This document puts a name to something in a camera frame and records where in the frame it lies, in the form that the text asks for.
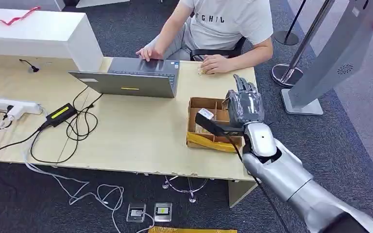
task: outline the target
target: yellow tape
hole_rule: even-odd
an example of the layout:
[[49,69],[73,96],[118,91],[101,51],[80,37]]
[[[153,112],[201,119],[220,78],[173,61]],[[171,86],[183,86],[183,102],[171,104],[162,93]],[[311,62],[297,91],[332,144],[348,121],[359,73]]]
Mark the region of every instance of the yellow tape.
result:
[[51,116],[52,119],[55,119],[55,117],[61,115],[62,113],[64,113],[66,110],[68,110],[69,107],[65,107],[64,109],[62,109],[61,111],[57,112],[55,115]]
[[196,230],[169,227],[153,227],[148,233],[238,233],[236,230]]
[[199,144],[204,147],[212,148],[215,150],[221,150],[224,152],[233,152],[235,153],[234,146],[232,146],[230,143],[225,143],[225,142],[213,142],[209,140],[206,137],[202,137],[199,135],[196,135],[194,133],[188,132],[186,134],[186,139],[188,142],[193,142],[196,144]]
[[132,90],[132,91],[139,91],[139,88],[132,88],[132,87],[121,87],[122,90]]

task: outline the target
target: person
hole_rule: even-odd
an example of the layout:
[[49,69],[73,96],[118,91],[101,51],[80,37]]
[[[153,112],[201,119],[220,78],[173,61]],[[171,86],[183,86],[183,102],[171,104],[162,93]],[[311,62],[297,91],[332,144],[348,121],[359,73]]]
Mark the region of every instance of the person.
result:
[[225,73],[271,59],[272,32],[269,0],[180,0],[161,33],[136,55],[147,61],[189,60],[195,49],[232,50],[244,36],[253,45],[251,51],[229,59],[201,58],[205,73]]

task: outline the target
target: robotic arm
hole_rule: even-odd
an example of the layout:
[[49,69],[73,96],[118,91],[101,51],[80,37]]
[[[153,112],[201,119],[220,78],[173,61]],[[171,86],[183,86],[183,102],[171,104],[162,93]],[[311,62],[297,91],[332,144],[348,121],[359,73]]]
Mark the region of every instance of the robotic arm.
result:
[[252,83],[234,75],[238,92],[224,101],[231,126],[217,125],[197,114],[195,121],[214,135],[242,135],[242,162],[306,223],[312,233],[373,233],[373,219],[336,198],[312,180],[301,160],[275,139],[264,124],[261,95]]

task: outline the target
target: carpet floor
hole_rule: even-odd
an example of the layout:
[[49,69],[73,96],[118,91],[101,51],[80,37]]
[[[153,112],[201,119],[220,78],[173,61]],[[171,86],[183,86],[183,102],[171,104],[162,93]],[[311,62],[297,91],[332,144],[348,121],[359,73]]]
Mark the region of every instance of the carpet floor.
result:
[[[131,0],[129,3],[81,9],[67,7],[65,11],[87,13],[104,56],[135,57],[135,51],[159,33],[175,5],[176,1],[169,0],[163,4],[157,0]],[[274,28],[288,28],[294,17],[288,3],[271,0],[271,10]],[[303,35],[299,25],[295,30],[298,35]],[[246,44],[245,50],[249,48],[250,45]],[[373,163],[336,93],[331,90],[320,98],[323,116],[293,116],[283,109],[279,95],[281,87],[272,81],[269,72],[277,63],[288,63],[295,50],[296,47],[274,43],[274,58],[255,67],[267,118],[274,122],[272,132],[303,161],[304,167],[315,176],[315,181],[373,217]],[[314,58],[312,49],[308,48],[300,67],[309,67]],[[172,222],[157,223],[159,226],[237,229],[240,233],[283,232],[260,189],[230,209],[226,181],[209,181],[197,193],[198,201],[189,203],[186,195],[162,189],[162,176],[70,168],[42,169],[91,181],[84,191],[94,191],[101,183],[124,186],[123,207],[115,212],[122,233],[134,233],[149,224],[148,220],[142,224],[125,221],[130,202],[145,202],[147,212],[153,213],[153,205],[159,201],[173,203]],[[68,181],[65,184],[71,191],[78,187]],[[307,232],[296,214],[269,193],[290,231]],[[111,211],[93,198],[85,198],[70,206],[68,196],[52,177],[33,173],[25,165],[0,164],[0,233],[6,232],[109,233],[116,230]]]

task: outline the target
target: laptop keyboard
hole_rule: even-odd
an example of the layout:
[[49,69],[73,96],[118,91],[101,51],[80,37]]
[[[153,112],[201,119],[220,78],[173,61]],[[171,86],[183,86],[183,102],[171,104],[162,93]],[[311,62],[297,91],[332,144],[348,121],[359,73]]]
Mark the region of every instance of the laptop keyboard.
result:
[[174,88],[175,83],[175,75],[174,74],[160,74],[160,73],[148,73],[142,71],[120,71],[120,70],[112,70],[114,74],[131,74],[131,75],[145,75],[145,76],[161,76],[161,77],[168,77],[170,80],[171,87]]

